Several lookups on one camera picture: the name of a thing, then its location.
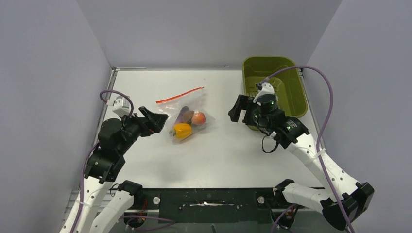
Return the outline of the yellow toy bell pepper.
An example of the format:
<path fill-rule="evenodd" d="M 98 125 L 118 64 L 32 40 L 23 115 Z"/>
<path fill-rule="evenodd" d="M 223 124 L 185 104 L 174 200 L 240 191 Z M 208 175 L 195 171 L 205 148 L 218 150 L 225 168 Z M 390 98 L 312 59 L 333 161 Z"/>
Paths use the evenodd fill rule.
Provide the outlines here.
<path fill-rule="evenodd" d="M 183 140 L 192 135 L 192 127 L 187 123 L 178 123 L 173 126 L 172 132 L 177 140 Z"/>

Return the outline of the clear zip top bag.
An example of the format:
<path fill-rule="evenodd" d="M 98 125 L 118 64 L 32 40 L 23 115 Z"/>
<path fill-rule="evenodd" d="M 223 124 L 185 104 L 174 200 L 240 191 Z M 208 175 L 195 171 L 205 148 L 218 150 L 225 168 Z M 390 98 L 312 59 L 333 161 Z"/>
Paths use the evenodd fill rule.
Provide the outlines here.
<path fill-rule="evenodd" d="M 165 126 L 172 143 L 180 144 L 215 124 L 215 118 L 205 109 L 204 89 L 197 87 L 155 102 L 159 112 L 168 116 Z"/>

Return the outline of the olive green plastic basket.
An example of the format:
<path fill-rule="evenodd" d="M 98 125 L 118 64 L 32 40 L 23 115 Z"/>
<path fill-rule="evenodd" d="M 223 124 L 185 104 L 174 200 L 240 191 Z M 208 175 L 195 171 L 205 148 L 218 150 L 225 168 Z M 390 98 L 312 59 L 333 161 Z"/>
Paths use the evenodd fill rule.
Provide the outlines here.
<path fill-rule="evenodd" d="M 252 56 L 243 61 L 243 94 L 254 97 L 258 90 L 256 84 L 271 74 L 294 66 L 291 59 L 282 56 Z M 274 87 L 279 108 L 290 117 L 301 118 L 308 110 L 301 75 L 298 70 L 287 70 L 270 78 Z"/>

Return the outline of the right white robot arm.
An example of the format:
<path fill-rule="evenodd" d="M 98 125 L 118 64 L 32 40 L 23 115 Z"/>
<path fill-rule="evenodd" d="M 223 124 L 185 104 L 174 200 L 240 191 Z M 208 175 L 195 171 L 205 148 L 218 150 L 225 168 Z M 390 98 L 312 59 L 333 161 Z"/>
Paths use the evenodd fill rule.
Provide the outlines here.
<path fill-rule="evenodd" d="M 232 122 L 238 122 L 246 111 L 243 123 L 256 127 L 267 137 L 293 154 L 322 184 L 323 189 L 302 186 L 285 179 L 274 188 L 273 200 L 279 207 L 297 204 L 323 215 L 335 229 L 344 231 L 364 213 L 374 195 L 374 188 L 348 175 L 326 153 L 316 148 L 316 140 L 297 118 L 286 116 L 278 108 L 274 94 L 253 97 L 238 95 L 228 112 Z"/>

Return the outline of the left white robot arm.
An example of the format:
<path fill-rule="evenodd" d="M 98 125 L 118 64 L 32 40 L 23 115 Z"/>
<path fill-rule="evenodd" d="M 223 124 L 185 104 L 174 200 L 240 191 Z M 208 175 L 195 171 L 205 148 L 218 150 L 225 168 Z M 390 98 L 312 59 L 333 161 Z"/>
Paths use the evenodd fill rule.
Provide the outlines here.
<path fill-rule="evenodd" d="M 107 233 L 122 213 L 133 205 L 142 185 L 124 181 L 114 200 L 98 214 L 101 203 L 125 164 L 124 155 L 139 137 L 162 131 L 167 114 L 153 113 L 139 107 L 136 113 L 105 120 L 98 141 L 86 159 L 79 194 L 62 226 L 62 233 Z"/>

